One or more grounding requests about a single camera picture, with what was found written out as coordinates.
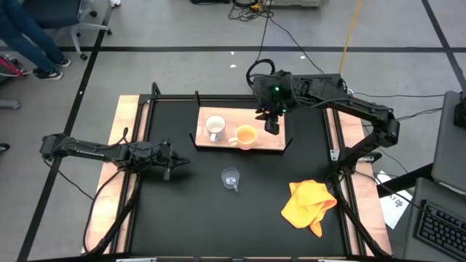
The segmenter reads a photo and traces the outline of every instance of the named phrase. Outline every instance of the white paper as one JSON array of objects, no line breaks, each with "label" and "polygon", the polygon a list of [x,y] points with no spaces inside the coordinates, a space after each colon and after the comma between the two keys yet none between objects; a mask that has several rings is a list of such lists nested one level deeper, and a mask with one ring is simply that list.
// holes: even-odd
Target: white paper
[{"label": "white paper", "polygon": [[[380,173],[377,175],[377,178],[382,183],[387,182],[392,179],[390,176],[385,175],[384,171],[380,171]],[[411,201],[411,199],[413,198],[412,195],[406,192],[406,190],[399,191],[397,193],[409,199],[409,201]],[[390,196],[382,197],[380,199],[380,205],[382,206],[382,212],[384,213],[385,223],[391,229],[395,229],[396,224],[398,223],[401,216],[405,212],[409,203],[406,200],[404,200],[402,197],[393,194]]]}]

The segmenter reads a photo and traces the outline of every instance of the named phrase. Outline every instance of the wooden tray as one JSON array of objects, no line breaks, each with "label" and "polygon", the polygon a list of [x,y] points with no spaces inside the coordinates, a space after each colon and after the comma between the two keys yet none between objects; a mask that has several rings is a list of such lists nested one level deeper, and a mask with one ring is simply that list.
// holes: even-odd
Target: wooden tray
[{"label": "wooden tray", "polygon": [[[205,120],[209,116],[218,115],[225,119],[225,133],[220,141],[211,142],[210,136],[205,128]],[[280,133],[272,135],[264,130],[264,121],[256,120],[255,109],[241,108],[211,108],[201,106],[197,117],[196,145],[208,147],[236,148],[228,143],[228,139],[235,136],[236,129],[242,124],[250,124],[257,129],[257,141],[252,149],[278,150],[285,149],[285,117],[280,116]]]}]

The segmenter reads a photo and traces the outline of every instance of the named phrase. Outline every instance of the gray floor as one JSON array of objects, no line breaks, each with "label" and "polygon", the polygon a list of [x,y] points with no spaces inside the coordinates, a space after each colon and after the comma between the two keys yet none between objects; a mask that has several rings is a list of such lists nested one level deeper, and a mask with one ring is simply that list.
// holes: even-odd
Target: gray floor
[{"label": "gray floor", "polygon": [[[466,3],[460,0],[430,1],[453,47],[466,47]],[[97,0],[100,17],[107,2]],[[356,0],[330,0],[317,10],[275,10],[274,20],[287,28],[303,46],[342,46]],[[187,0],[131,0],[111,14],[113,36],[104,47],[258,46],[265,19],[249,23],[228,20],[230,6],[198,7]],[[95,43],[96,32],[82,32],[82,46]],[[60,46],[71,46],[67,37]],[[269,24],[264,44],[294,46],[288,35]],[[364,1],[351,46],[441,47],[421,1]],[[31,222],[48,169],[38,153],[41,137],[62,132],[87,62],[74,52],[65,77],[59,82],[40,82],[33,76],[13,79],[0,86],[0,98],[18,98],[19,111],[0,111],[0,141],[12,148],[0,156],[0,261],[16,259]],[[72,135],[105,143],[108,140],[120,95],[149,93],[156,81],[165,94],[250,94],[245,72],[257,52],[99,52],[79,110]],[[295,74],[316,74],[300,52],[263,52],[278,68]],[[341,53],[310,52],[326,72],[338,71]],[[455,54],[466,70],[466,54]],[[26,68],[33,66],[24,62]],[[258,68],[257,71],[268,71]],[[443,53],[349,53],[343,77],[355,92],[372,95],[442,94],[460,91],[459,83]],[[440,107],[442,98],[370,99],[391,106],[396,116]],[[400,142],[386,150],[408,169],[433,160],[440,114],[402,122]],[[60,169],[92,194],[101,164],[76,158],[64,159]],[[375,170],[403,174],[391,159],[382,157]],[[62,178],[57,178],[30,259],[78,255],[90,201]],[[400,225],[391,232],[393,250],[400,254]]]}]

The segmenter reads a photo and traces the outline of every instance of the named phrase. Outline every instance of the sneaker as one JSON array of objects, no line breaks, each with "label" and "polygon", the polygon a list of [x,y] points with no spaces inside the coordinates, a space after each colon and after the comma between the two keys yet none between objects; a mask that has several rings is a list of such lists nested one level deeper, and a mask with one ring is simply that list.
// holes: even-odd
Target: sneaker
[{"label": "sneaker", "polygon": [[63,77],[63,73],[55,69],[52,73],[43,71],[40,68],[35,68],[33,70],[34,76],[42,80],[60,80]]},{"label": "sneaker", "polygon": [[71,65],[71,59],[64,57],[58,64],[57,66],[66,68]]}]

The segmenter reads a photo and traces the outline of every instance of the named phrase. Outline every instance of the clear plastic cup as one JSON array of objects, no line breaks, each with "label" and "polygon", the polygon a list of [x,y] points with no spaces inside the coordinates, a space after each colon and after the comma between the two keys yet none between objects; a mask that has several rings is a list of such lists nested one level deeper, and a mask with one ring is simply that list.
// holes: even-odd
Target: clear plastic cup
[{"label": "clear plastic cup", "polygon": [[221,173],[221,180],[224,186],[228,189],[234,189],[238,192],[238,184],[240,183],[240,172],[234,167],[227,167]]}]

